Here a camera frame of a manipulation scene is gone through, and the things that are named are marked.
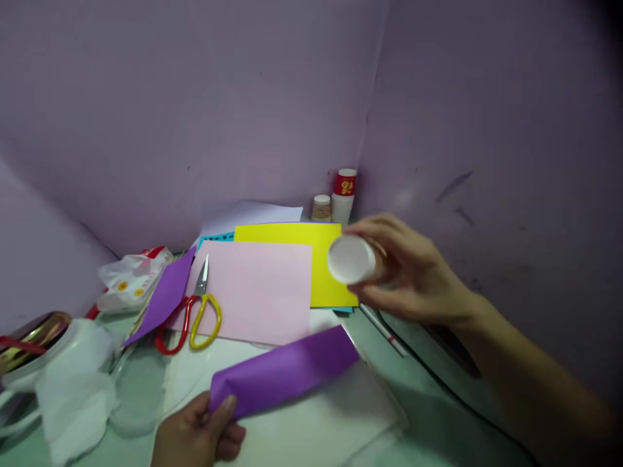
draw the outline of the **gold jar lid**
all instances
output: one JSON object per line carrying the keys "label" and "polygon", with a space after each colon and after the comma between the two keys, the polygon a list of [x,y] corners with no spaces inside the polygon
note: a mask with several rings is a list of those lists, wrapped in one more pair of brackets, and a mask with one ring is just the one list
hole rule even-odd
{"label": "gold jar lid", "polygon": [[[10,336],[18,341],[49,350],[65,333],[70,322],[71,316],[64,311],[51,311],[30,321]],[[6,373],[30,363],[37,357],[39,355],[15,347],[0,348],[0,366],[4,367]]]}

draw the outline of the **yellow scissors handle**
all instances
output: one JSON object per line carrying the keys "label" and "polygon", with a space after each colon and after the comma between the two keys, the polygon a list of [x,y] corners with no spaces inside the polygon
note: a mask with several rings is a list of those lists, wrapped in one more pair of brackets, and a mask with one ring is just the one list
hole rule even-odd
{"label": "yellow scissors handle", "polygon": [[[214,308],[214,313],[216,313],[216,325],[214,326],[214,330],[212,334],[208,337],[208,340],[202,344],[195,344],[195,337],[197,336],[197,331],[199,330],[199,323],[201,323],[201,318],[203,318],[203,312],[206,311],[206,304],[210,302],[212,308]],[[212,296],[212,294],[203,294],[201,296],[201,308],[199,308],[199,313],[197,314],[197,318],[195,318],[195,322],[193,323],[193,329],[190,331],[190,346],[195,350],[205,349],[205,347],[209,346],[216,336],[218,336],[219,331],[221,330],[221,306],[219,302]]]}

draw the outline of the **plastic bag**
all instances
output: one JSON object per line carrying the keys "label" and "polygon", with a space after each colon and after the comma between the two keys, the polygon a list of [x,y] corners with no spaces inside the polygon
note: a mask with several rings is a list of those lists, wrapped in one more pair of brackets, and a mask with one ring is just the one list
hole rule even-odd
{"label": "plastic bag", "polygon": [[126,255],[121,261],[98,270],[108,290],[96,300],[103,313],[131,313],[140,310],[173,255],[164,246]]}

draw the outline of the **scissors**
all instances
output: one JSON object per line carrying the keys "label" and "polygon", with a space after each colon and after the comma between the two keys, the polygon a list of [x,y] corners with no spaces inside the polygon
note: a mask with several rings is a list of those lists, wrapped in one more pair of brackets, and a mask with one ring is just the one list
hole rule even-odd
{"label": "scissors", "polygon": [[[190,325],[190,312],[193,308],[193,305],[197,300],[201,300],[201,308],[199,308],[199,313],[197,313],[197,317],[195,318],[195,322],[193,323],[193,328],[190,331],[190,346],[195,350],[201,350],[205,347],[209,346],[221,329],[221,306],[219,302],[216,301],[212,294],[206,294],[206,286],[208,285],[208,256],[206,256],[206,261],[203,263],[203,267],[201,268],[201,272],[199,273],[199,277],[197,278],[197,284],[195,286],[195,292],[190,297],[184,297],[179,306],[173,311],[171,316],[175,316],[175,312],[183,306],[186,306],[186,311],[184,312],[184,324],[182,326],[182,335],[180,337],[180,341],[177,343],[175,348],[168,349],[162,340],[162,335],[164,334],[164,330],[166,329],[167,321],[162,323],[158,327],[158,331],[156,332],[156,347],[160,351],[160,353],[164,355],[173,355],[180,351],[184,342],[186,341],[186,336],[188,335],[188,326]],[[212,308],[214,308],[214,312],[216,313],[216,325],[214,326],[214,330],[212,334],[208,337],[208,339],[201,343],[197,344],[195,342],[195,338],[197,337],[197,331],[199,330],[199,323],[201,323],[201,318],[203,318],[203,313],[206,311],[206,304],[210,302]]]}

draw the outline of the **purple wall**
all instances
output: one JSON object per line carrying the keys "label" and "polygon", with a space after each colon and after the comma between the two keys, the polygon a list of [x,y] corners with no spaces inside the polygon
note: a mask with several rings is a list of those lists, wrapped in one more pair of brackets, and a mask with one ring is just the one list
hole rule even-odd
{"label": "purple wall", "polygon": [[429,235],[471,287],[612,396],[621,80],[582,5],[393,1],[357,208]]}
{"label": "purple wall", "polygon": [[52,310],[84,316],[115,261],[100,242],[43,201],[0,154],[0,335]]}
{"label": "purple wall", "polygon": [[8,163],[120,255],[187,248],[206,204],[307,207],[358,161],[386,3],[4,1]]}

